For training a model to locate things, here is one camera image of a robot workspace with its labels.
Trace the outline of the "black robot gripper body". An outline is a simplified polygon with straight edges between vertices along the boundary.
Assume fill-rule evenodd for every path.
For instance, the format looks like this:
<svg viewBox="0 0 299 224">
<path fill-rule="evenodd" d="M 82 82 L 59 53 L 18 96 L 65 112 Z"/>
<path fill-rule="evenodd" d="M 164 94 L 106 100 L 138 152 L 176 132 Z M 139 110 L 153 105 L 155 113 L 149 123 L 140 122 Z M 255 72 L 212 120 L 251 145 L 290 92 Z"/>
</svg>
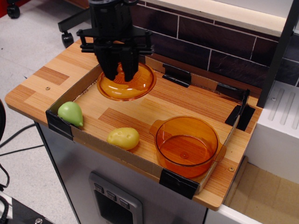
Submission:
<svg viewBox="0 0 299 224">
<path fill-rule="evenodd" d="M 94 53 L 97 46 L 113 52 L 132 49 L 137 54 L 151 55 L 152 32 L 133 25 L 130 7 L 137 3 L 137 0 L 90 0 L 92 27 L 77 32 L 82 52 Z"/>
</svg>

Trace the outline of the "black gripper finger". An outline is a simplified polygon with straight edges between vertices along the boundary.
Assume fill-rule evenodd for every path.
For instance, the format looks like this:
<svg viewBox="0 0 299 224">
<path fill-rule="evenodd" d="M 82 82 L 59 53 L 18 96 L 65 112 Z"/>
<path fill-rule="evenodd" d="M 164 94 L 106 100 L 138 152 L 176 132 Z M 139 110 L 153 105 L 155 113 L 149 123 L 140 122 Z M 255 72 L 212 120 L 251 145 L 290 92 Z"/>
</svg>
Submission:
<svg viewBox="0 0 299 224">
<path fill-rule="evenodd" d="M 129 82 L 138 71 L 139 54 L 135 49 L 123 48 L 120 55 L 120 62 L 125 76 L 125 81 Z"/>
<path fill-rule="evenodd" d="M 94 53 L 106 78 L 114 81 L 118 75 L 119 55 L 114 53 L 111 47 L 98 45 L 94 46 Z"/>
</svg>

